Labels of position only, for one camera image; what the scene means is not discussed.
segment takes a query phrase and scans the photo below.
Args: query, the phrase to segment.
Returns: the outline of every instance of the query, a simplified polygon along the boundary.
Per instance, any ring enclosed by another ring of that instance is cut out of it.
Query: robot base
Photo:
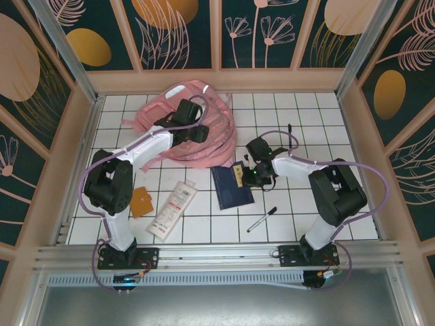
[[[107,245],[99,250],[99,270],[143,270],[146,268],[155,270],[158,265],[159,248],[137,248],[136,239],[125,252],[118,251]]]
[[[314,254],[310,259],[304,256],[299,244],[289,246],[278,247],[279,263],[281,267],[306,267],[306,266],[326,266],[328,267],[330,262],[328,257],[336,265],[340,264],[338,258],[337,247],[333,244],[329,244],[324,248],[314,251]]]

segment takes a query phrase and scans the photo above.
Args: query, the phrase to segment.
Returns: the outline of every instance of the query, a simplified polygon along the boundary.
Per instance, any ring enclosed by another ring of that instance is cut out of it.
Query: white tube
[[[178,181],[167,203],[148,226],[148,232],[164,241],[197,192],[198,190]]]

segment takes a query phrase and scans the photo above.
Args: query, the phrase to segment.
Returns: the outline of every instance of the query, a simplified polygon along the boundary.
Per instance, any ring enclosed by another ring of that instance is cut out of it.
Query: blue notebook
[[[235,162],[230,168],[214,166],[211,173],[221,210],[254,202],[251,189],[242,185],[243,162]]]

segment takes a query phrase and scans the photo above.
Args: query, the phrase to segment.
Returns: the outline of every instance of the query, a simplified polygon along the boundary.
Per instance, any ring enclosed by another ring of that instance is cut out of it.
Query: yellow label
[[[234,175],[236,176],[237,185],[243,187],[242,184],[242,176],[243,176],[243,168],[241,165],[236,165],[232,167],[234,169]]]

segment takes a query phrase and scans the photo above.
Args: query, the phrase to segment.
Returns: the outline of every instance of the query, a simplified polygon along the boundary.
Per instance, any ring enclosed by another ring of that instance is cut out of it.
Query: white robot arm
[[[92,163],[112,157],[89,172],[84,193],[93,206],[103,214],[111,234],[109,246],[124,254],[125,260],[134,257],[136,242],[128,222],[129,204],[133,194],[133,175],[146,162],[186,140],[203,142],[208,128],[166,130],[174,126],[189,126],[195,119],[199,105],[186,101],[171,116],[159,120],[147,133],[132,144],[108,153],[95,153]],[[248,187],[271,184],[271,178],[284,176],[309,181],[319,217],[300,239],[301,251],[307,260],[330,244],[331,235],[344,219],[356,214],[367,199],[348,166],[318,165],[288,155],[286,149],[272,151],[267,142],[258,137],[248,145],[250,167],[243,169],[243,183]]]
[[[272,149],[258,137],[247,145],[249,167],[243,169],[243,183],[249,187],[271,184],[276,177],[309,182],[319,216],[300,239],[300,248],[309,261],[316,251],[332,241],[342,222],[367,204],[366,194],[349,166],[331,162],[321,165],[297,158],[283,148]]]
[[[136,148],[127,151],[126,149],[131,146],[127,145],[126,147],[119,148],[115,150],[111,154],[117,154],[117,153],[123,153],[121,156],[118,156],[117,159],[120,161],[129,162],[132,166],[131,173],[128,171],[128,176],[125,175],[127,178],[131,178],[133,180],[133,175],[147,162],[150,160],[157,158],[159,154],[161,154],[164,151],[167,151],[172,147],[173,144],[173,134],[171,134],[169,131],[160,132],[158,134],[154,134],[158,130],[163,129],[161,126],[152,126],[151,129],[140,136],[134,143],[140,143],[140,140],[145,139],[149,137],[146,141],[142,142],[139,146]],[[103,155],[106,155],[107,152],[102,151],[100,153],[96,153],[94,160],[100,160]],[[89,194],[89,190],[86,191],[86,189],[89,189],[89,187],[85,187],[85,194],[87,196],[92,195]],[[130,195],[125,194],[124,200],[127,201],[128,199],[131,199]],[[120,204],[122,206],[125,206],[126,202],[120,201]],[[109,245],[118,250],[118,251],[125,251],[127,250],[135,240],[135,237],[133,236],[133,233],[130,229],[130,224],[128,223],[128,213],[130,211],[129,205],[125,207],[123,211],[120,211],[119,213],[114,213],[113,215],[109,213],[106,209],[103,207],[98,208],[103,214],[104,218],[107,220],[107,225],[109,226],[109,231],[111,234],[111,239],[109,241]]]
[[[109,248],[123,257],[128,266],[134,260],[136,241],[128,222],[133,196],[133,176],[145,163],[184,141],[202,143],[209,129],[200,125],[198,113],[205,116],[200,105],[181,100],[177,111],[158,120],[150,130],[131,144],[112,153],[99,150],[92,158],[84,194],[104,218]]]

